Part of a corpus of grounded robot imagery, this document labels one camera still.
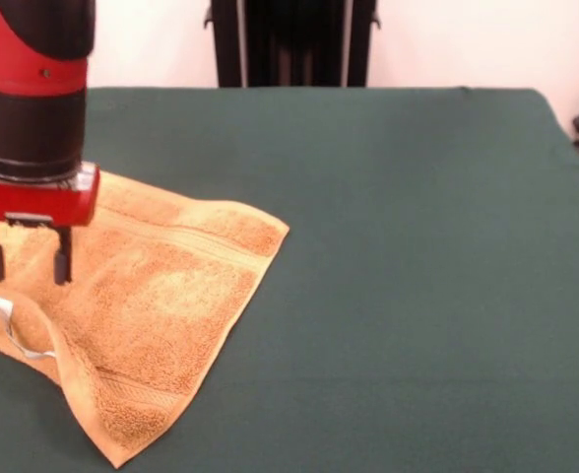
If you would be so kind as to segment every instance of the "white wall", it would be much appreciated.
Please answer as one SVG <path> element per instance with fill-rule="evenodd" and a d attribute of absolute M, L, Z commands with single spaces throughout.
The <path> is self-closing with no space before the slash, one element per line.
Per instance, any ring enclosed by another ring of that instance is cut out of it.
<path fill-rule="evenodd" d="M 210 0 L 97 0 L 92 86 L 216 87 Z M 579 113 L 579 0 L 378 0 L 369 87 L 528 87 Z"/>

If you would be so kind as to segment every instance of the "green table surface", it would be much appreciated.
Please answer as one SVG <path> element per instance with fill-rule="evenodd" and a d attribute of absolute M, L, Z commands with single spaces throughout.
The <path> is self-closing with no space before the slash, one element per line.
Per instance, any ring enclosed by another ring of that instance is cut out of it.
<path fill-rule="evenodd" d="M 533 91 L 104 89 L 86 159 L 291 226 L 127 472 L 579 472 L 579 158 Z M 0 355 L 0 471 L 106 472 Z"/>

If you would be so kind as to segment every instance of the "black cylinder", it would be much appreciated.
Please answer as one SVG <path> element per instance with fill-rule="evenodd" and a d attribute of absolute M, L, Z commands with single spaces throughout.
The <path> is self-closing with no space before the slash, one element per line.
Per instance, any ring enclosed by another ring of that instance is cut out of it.
<path fill-rule="evenodd" d="M 0 178 L 43 182 L 82 163 L 86 89 L 55 97 L 0 94 Z"/>

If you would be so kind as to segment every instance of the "black metal frame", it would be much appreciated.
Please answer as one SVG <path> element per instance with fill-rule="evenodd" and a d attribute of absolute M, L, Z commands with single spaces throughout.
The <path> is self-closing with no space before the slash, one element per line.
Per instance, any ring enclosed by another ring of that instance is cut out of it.
<path fill-rule="evenodd" d="M 246 19 L 247 41 L 247 86 L 264 87 L 279 83 L 275 47 L 275 35 L 270 27 L 270 4 L 272 0 L 243 0 Z M 340 87 L 343 55 L 339 47 L 344 36 L 344 0 L 320 0 L 326 15 L 319 25 L 322 36 L 314 48 L 314 69 L 311 85 Z M 349 68 L 347 85 L 365 87 L 372 24 L 376 21 L 377 0 L 354 0 Z M 296 23 L 295 15 L 289 21 Z M 242 87 L 241 52 L 239 50 L 239 28 L 237 0 L 211 0 L 205 25 L 212 22 L 218 68 L 218 82 L 221 88 Z M 290 58 L 292 85 L 304 85 L 301 80 L 299 61 L 294 52 Z"/>

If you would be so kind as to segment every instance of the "black stand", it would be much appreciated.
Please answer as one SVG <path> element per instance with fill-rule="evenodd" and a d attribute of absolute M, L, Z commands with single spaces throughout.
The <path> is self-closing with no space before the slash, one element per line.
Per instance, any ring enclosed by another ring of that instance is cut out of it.
<path fill-rule="evenodd" d="M 212 0 L 204 24 L 214 25 L 220 87 L 365 87 L 376 7 L 376 0 Z"/>

